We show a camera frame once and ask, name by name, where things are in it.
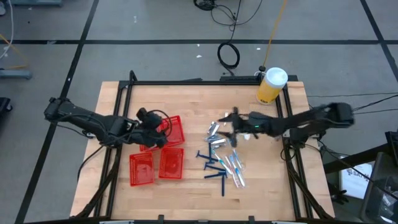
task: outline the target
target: white cap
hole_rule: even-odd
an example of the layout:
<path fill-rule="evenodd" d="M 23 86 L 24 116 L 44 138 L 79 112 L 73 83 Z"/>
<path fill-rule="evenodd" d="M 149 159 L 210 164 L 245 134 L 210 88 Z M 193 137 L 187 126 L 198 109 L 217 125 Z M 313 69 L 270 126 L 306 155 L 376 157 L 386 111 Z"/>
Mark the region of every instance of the white cap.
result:
<path fill-rule="evenodd" d="M 283 88 L 287 83 L 287 78 L 285 70 L 278 67 L 270 68 L 266 73 L 266 81 L 273 88 Z"/>

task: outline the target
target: gray floor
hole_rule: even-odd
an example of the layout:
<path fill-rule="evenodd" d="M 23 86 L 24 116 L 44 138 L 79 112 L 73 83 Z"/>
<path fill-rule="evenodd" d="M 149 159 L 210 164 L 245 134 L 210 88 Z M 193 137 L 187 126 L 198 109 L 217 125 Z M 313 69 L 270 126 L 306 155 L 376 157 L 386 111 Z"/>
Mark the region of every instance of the gray floor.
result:
<path fill-rule="evenodd" d="M 78 40 L 93 1 L 66 0 L 63 7 L 16 7 L 18 40 Z M 240 21 L 259 0 L 243 1 Z M 268 39 L 282 1 L 264 0 L 255 18 L 236 29 L 235 39 Z M 395 0 L 367 0 L 385 39 L 398 39 Z M 238 0 L 219 0 L 236 10 Z M 215 17 L 225 18 L 220 12 Z M 9 14 L 0 17 L 0 34 L 10 36 Z M 215 24 L 209 12 L 191 1 L 100 0 L 88 40 L 228 39 L 228 27 Z M 376 40 L 359 0 L 288 1 L 276 39 Z M 238 44 L 241 63 L 237 75 L 252 75 L 262 63 L 266 45 Z M 29 59 L 31 80 L 0 80 L 0 96 L 12 99 L 14 110 L 0 132 L 0 223 L 13 223 L 49 128 L 43 110 L 61 92 L 76 45 L 16 45 Z M 101 82 L 128 78 L 133 69 L 139 80 L 218 80 L 225 69 L 216 57 L 217 44 L 85 45 L 68 97 L 93 110 Z M 389 45 L 395 58 L 398 45 Z M 227 62 L 234 60 L 223 49 Z M 21 64 L 14 52 L 0 67 Z M 380 45 L 273 45 L 268 67 L 282 67 L 304 81 L 309 96 L 398 92 L 398 82 Z M 312 106 L 345 101 L 361 106 L 385 96 L 309 97 Z M 398 98 L 363 111 L 398 108 Z M 338 152 L 354 154 L 385 143 L 384 132 L 398 128 L 397 111 L 359 114 L 356 124 L 330 130 L 325 143 Z M 76 172 L 86 140 L 58 128 L 26 222 L 67 218 L 76 188 Z"/>

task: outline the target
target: black metal frame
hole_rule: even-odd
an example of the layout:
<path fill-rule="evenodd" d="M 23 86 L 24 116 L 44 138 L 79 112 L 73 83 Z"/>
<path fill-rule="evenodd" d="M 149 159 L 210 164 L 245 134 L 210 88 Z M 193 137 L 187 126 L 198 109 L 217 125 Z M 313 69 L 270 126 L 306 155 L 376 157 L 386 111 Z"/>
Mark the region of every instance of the black metal frame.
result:
<path fill-rule="evenodd" d="M 289 75 L 289 81 L 297 81 L 297 76 L 295 75 Z M 129 81 L 120 81 L 118 85 L 118 92 L 116 95 L 116 101 L 115 101 L 115 106 L 114 106 L 114 114 L 119 113 L 119 107 L 121 105 L 121 97 L 123 90 L 127 87 L 127 95 L 126 95 L 126 100 L 124 102 L 124 111 L 123 111 L 123 116 L 127 116 L 128 110 L 129 110 L 129 105 L 130 105 L 130 100 L 131 100 L 131 93 L 132 93 L 132 88 L 134 85 L 259 85 L 261 80 L 259 77 L 223 77 L 220 78 L 220 81 L 200 81 L 200 80 L 187 80 L 187 81 L 137 81 L 137 78 L 135 77 L 134 73 L 130 73 L 130 80 Z M 283 89 L 284 93 L 284 100 L 286 104 L 286 109 L 287 109 L 287 116 L 292 115 L 292 107 L 290 104 L 290 98 L 289 98 L 289 92 L 287 86 Z M 276 101 L 276 108 L 277 108 L 277 113 L 278 117 L 283 117 L 283 111 L 282 111 L 282 103 L 280 101 L 280 97 L 278 96 Z M 289 139 L 282 137 L 282 144 L 285 149 L 285 158 L 286 158 L 286 166 L 293 166 L 292 161 L 291 161 L 291 156 L 290 156 L 290 151 L 289 151 Z M 116 148 L 116 155 L 115 158 L 120 158 L 121 156 L 121 151 L 123 147 L 119 146 Z M 302 163 L 302 158 L 300 154 L 300 150 L 295 149 L 296 153 L 296 161 L 297 161 L 297 168 L 298 168 L 298 173 L 300 175 L 301 180 L 305 183 L 305 173 L 303 169 L 303 163 Z M 111 187 L 109 190 L 109 198 L 107 202 L 107 207 L 106 207 L 106 213 L 105 216 L 100 216 L 100 211 L 101 211 L 101 205 L 102 205 L 102 198 L 98 200 L 98 203 L 95 205 L 95 212 L 94 212 L 94 217 L 72 217 L 67 220 L 52 220 L 52 221 L 46 221 L 46 222 L 37 222 L 36 224 L 42 223 L 42 224 L 61 224 L 61 223 L 99 223 L 101 221 L 110 221 L 111 220 L 111 214 L 112 214 L 112 209 L 113 209 L 113 202 L 114 202 L 114 195 L 115 195 L 115 190 L 116 190 L 116 181 L 118 178 L 118 169 L 119 169 L 119 159 L 115 159 L 115 162 L 117 162 L 116 166 L 117 169 L 112 172 L 112 174 L 108 173 L 109 169 L 109 162 L 111 159 L 112 155 L 112 149 L 106 149 L 106 155 L 104 158 L 104 164 L 103 164 L 103 170 L 101 173 L 101 180 L 100 180 L 100 186 L 102 188 L 106 188 L 107 186 L 102 186 L 105 182 L 105 179 L 109 177 L 109 175 L 112 175 L 112 181 L 111 181 Z M 292 203 L 293 203 L 293 209 L 294 209 L 294 215 L 295 215 L 295 220 L 296 222 L 307 222 L 307 223 L 341 223 L 340 221 L 337 220 L 321 220 L 321 219 L 314 219 L 312 216 L 312 209 L 311 205 L 309 204 L 307 198 L 304 197 L 304 203 L 305 203 L 305 209 L 306 209 L 306 214 L 307 217 L 303 218 L 300 213 L 300 205 L 299 205 L 299 198 L 297 197 L 297 189 L 296 189 L 296 183 L 294 182 L 293 178 L 289 176 L 289 185 L 290 185 L 290 193 L 292 194 Z M 271 223 L 269 221 L 266 222 L 261 222 L 261 221 L 255 221 L 253 216 L 248 217 L 248 221 L 212 221 L 212 220 L 164 220 L 163 215 L 159 215 L 158 220 L 135 220 L 134 223 Z"/>

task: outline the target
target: floor tile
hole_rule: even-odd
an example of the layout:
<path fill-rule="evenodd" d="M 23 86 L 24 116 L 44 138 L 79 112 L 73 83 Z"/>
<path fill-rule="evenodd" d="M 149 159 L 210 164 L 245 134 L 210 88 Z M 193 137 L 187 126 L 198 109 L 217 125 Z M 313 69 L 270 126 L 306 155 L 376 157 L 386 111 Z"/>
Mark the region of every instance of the floor tile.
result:
<path fill-rule="evenodd" d="M 378 45 L 274 45 L 267 64 L 298 75 L 308 95 L 398 90 Z"/>
<path fill-rule="evenodd" d="M 236 12 L 238 0 L 219 0 Z M 259 0 L 242 1 L 238 20 L 248 20 Z M 235 39 L 268 39 L 282 1 L 264 0 L 258 13 L 238 26 Z M 228 24 L 228 17 L 214 11 L 217 21 Z M 191 1 L 100 1 L 88 39 L 228 39 L 228 26 L 216 24 L 210 12 Z M 375 39 L 359 1 L 289 0 L 275 39 Z"/>
<path fill-rule="evenodd" d="M 396 63 L 398 61 L 398 45 L 388 45 L 391 55 L 394 57 Z"/>
<path fill-rule="evenodd" d="M 58 6 L 14 6 L 14 39 L 79 40 L 93 0 Z M 0 17 L 0 34 L 11 38 L 11 13 Z"/>
<path fill-rule="evenodd" d="M 49 122 L 44 120 L 44 109 L 51 96 L 60 94 L 76 50 L 75 45 L 16 47 L 29 59 L 33 78 L 0 80 L 0 96 L 10 98 L 14 107 L 2 122 L 0 134 L 0 223 L 15 221 L 49 128 Z M 17 60 L 16 55 L 10 52 L 2 63 L 15 65 Z M 47 183 L 45 190 L 50 192 L 59 184 Z M 54 210 L 57 208 L 42 210 L 41 213 Z"/>
<path fill-rule="evenodd" d="M 398 2 L 394 0 L 367 0 L 374 20 L 385 40 L 398 39 Z"/>
<path fill-rule="evenodd" d="M 80 130 L 71 124 L 61 125 Z M 78 168 L 83 162 L 86 144 L 87 138 L 70 130 L 57 128 L 25 222 L 69 218 L 77 186 Z"/>

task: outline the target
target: black cable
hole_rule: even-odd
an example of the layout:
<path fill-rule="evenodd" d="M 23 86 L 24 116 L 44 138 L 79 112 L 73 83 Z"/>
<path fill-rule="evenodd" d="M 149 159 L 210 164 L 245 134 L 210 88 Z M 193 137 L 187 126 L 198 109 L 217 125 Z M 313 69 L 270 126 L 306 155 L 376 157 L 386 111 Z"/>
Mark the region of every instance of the black cable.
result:
<path fill-rule="evenodd" d="M 398 108 L 396 108 L 396 109 L 379 110 L 379 111 L 360 112 L 360 113 L 354 113 L 354 114 L 368 114 L 368 113 L 378 113 L 378 112 L 394 111 L 394 110 L 398 110 Z"/>
<path fill-rule="evenodd" d="M 172 120 L 170 119 L 170 117 L 167 115 L 167 113 L 165 113 L 164 111 L 161 111 L 161 110 L 151 110 L 151 111 L 148 111 L 148 113 L 150 113 L 150 112 L 160 112 L 160 113 L 162 113 L 164 116 L 166 116 L 166 118 L 169 120 L 169 125 L 167 126 L 167 128 L 166 128 L 165 130 L 170 129 L 169 134 L 166 135 L 166 137 L 169 137 L 169 136 L 172 134 L 173 123 L 172 123 Z"/>
<path fill-rule="evenodd" d="M 368 106 L 372 106 L 372 105 L 378 104 L 380 102 L 383 102 L 385 100 L 388 100 L 388 99 L 391 99 L 391 98 L 394 98 L 394 97 L 397 97 L 397 96 L 398 96 L 398 94 L 394 95 L 394 96 L 390 96 L 390 97 L 384 98 L 384 99 L 381 99 L 381 100 L 378 100 L 378 101 L 375 101 L 373 103 L 370 103 L 370 104 L 367 104 L 367 105 L 364 105 L 364 106 L 360 106 L 360 107 L 354 108 L 353 111 L 357 111 L 357 110 L 361 110 L 363 108 L 367 108 Z"/>
<path fill-rule="evenodd" d="M 327 96 L 317 96 L 317 95 L 309 95 L 307 97 L 341 97 L 341 96 L 373 96 L 373 95 L 391 95 L 391 94 L 398 94 L 398 93 L 363 93 L 363 94 L 350 94 L 350 95 L 327 95 Z"/>
<path fill-rule="evenodd" d="M 238 20 L 239 11 L 240 11 L 240 8 L 241 8 L 241 3 L 242 3 L 242 0 L 239 0 L 238 11 L 237 11 L 237 13 L 236 13 L 236 20 Z M 227 71 L 229 71 L 229 73 L 230 73 L 232 76 L 235 76 L 235 74 L 231 71 L 231 69 L 235 69 L 235 68 L 239 65 L 239 62 L 240 62 L 240 60 L 241 60 L 241 54 L 239 53 L 238 48 L 236 48 L 233 44 L 231 44 L 231 41 L 232 41 L 232 39 L 233 39 L 233 37 L 234 37 L 234 34 L 235 34 L 236 21 L 234 22 L 233 25 L 234 25 L 234 29 L 232 30 L 231 38 L 229 39 L 229 41 L 224 42 L 224 43 L 221 43 L 220 46 L 218 46 L 218 49 L 217 49 L 217 57 L 218 57 L 218 60 L 220 61 L 220 64 L 221 64 L 225 69 L 227 69 Z M 236 54 L 236 62 L 235 62 L 233 65 L 228 65 L 228 64 L 225 63 L 225 62 L 223 61 L 223 59 L 221 58 L 221 49 L 222 49 L 225 45 L 230 46 L 230 47 L 234 50 L 234 52 L 235 52 L 235 54 Z"/>
<path fill-rule="evenodd" d="M 76 129 L 69 128 L 69 127 L 66 127 L 66 126 L 61 125 L 61 124 L 57 124 L 57 127 L 69 129 L 69 130 L 74 131 L 74 132 L 76 132 L 77 134 L 79 134 L 79 135 L 81 135 L 81 136 L 83 136 L 83 137 L 88 138 L 87 136 L 85 136 L 83 133 L 79 132 L 79 131 L 76 130 Z"/>
<path fill-rule="evenodd" d="M 240 25 L 243 25 L 243 24 L 248 23 L 248 22 L 257 14 L 258 10 L 259 10 L 260 7 L 261 7 L 261 4 L 262 4 L 262 0 L 260 1 L 259 5 L 258 5 L 258 7 L 257 7 L 257 9 L 256 9 L 256 11 L 254 11 L 253 15 L 252 15 L 248 20 L 246 20 L 245 22 L 242 22 L 242 23 L 237 23 L 238 18 L 235 17 L 234 14 L 232 13 L 232 11 L 231 11 L 228 7 L 226 7 L 226 6 L 224 6 L 224 5 L 215 4 L 215 5 L 213 5 L 213 7 L 214 7 L 213 9 L 219 9 L 219 8 L 218 8 L 219 6 L 225 7 L 225 8 L 231 13 L 231 16 L 229 16 L 229 15 L 228 15 L 226 12 L 224 12 L 223 10 L 221 10 L 221 9 L 219 9 L 219 10 L 223 11 L 231 20 L 234 21 L 232 24 L 225 24 L 225 23 L 222 23 L 222 22 L 218 22 L 218 21 L 214 18 L 213 10 L 210 11 L 210 14 L 211 14 L 211 18 L 213 19 L 213 21 L 214 21 L 215 23 L 219 24 L 219 25 L 223 25 L 223 26 L 233 26 L 233 25 L 236 24 L 236 26 L 240 26 Z"/>
<path fill-rule="evenodd" d="M 104 146 L 99 147 L 96 151 L 94 151 L 93 153 L 91 153 L 91 155 L 89 155 L 80 165 L 79 167 L 79 171 L 77 172 L 77 181 L 79 181 L 79 177 L 80 177 L 80 172 L 81 169 L 83 168 L 83 166 L 86 164 L 86 162 L 91 159 L 93 156 L 95 156 L 95 154 L 97 154 Z"/>
<path fill-rule="evenodd" d="M 331 119 L 328 119 L 328 118 L 319 119 L 319 121 L 322 121 L 322 120 L 328 121 L 332 124 L 337 124 L 337 125 L 350 125 L 350 123 L 347 123 L 347 122 L 336 122 L 336 121 L 332 121 Z"/>
<path fill-rule="evenodd" d="M 382 187 L 379 187 L 373 180 L 371 180 L 369 177 L 367 177 L 366 175 L 364 175 L 362 172 L 360 172 L 359 170 L 355 169 L 353 166 L 349 165 L 348 163 L 346 163 L 345 161 L 341 160 L 339 157 L 333 155 L 333 153 L 330 153 L 328 150 L 328 147 L 321 142 L 321 140 L 318 140 L 318 142 L 322 143 L 323 146 L 326 149 L 326 152 L 329 153 L 329 155 L 331 155 L 332 157 L 334 157 L 335 159 L 337 159 L 339 162 L 341 162 L 342 164 L 344 164 L 345 166 L 355 170 L 357 173 L 361 174 L 363 178 L 365 178 L 366 180 L 368 180 L 369 182 L 371 182 L 372 184 L 374 184 L 374 186 L 376 186 L 379 190 L 383 191 L 385 194 L 388 194 L 389 196 L 391 196 L 392 198 L 398 200 L 398 197 L 396 197 L 395 195 L 393 195 L 392 193 L 386 191 L 385 189 L 383 189 Z"/>
<path fill-rule="evenodd" d="M 338 155 L 341 155 L 341 156 L 350 156 L 350 155 L 348 155 L 348 154 L 344 154 L 344 153 L 332 151 L 331 149 L 328 149 L 328 148 L 326 147 L 326 145 L 325 145 L 321 140 L 317 139 L 317 141 L 318 141 L 319 143 L 322 144 L 322 146 L 323 146 L 323 148 L 324 148 L 325 150 L 329 150 L 329 153 L 338 154 Z"/>
<path fill-rule="evenodd" d="M 316 149 L 317 151 L 319 151 L 319 153 L 321 154 L 321 157 L 323 157 L 323 154 L 322 154 L 322 150 L 321 149 L 318 149 L 317 147 L 315 147 L 315 146 L 312 146 L 312 145 L 310 145 L 310 144 L 307 144 L 307 143 L 304 143 L 306 146 L 310 146 L 310 147 L 312 147 L 313 149 Z M 339 155 L 342 155 L 342 156 L 349 156 L 349 155 L 347 155 L 347 154 L 344 154 L 344 153 L 339 153 L 339 152 L 333 152 L 333 151 L 329 151 L 329 153 L 334 153 L 334 154 L 339 154 Z"/>
<path fill-rule="evenodd" d="M 280 152 L 280 158 L 281 158 L 283 161 L 286 161 L 286 159 L 282 157 L 282 154 L 283 154 L 284 151 L 285 151 L 285 149 L 282 149 L 282 150 L 281 150 L 281 152 Z M 291 161 L 295 156 L 296 156 L 296 151 L 294 151 L 293 156 L 292 156 L 292 157 L 290 158 L 290 160 L 288 160 L 288 161 Z"/>

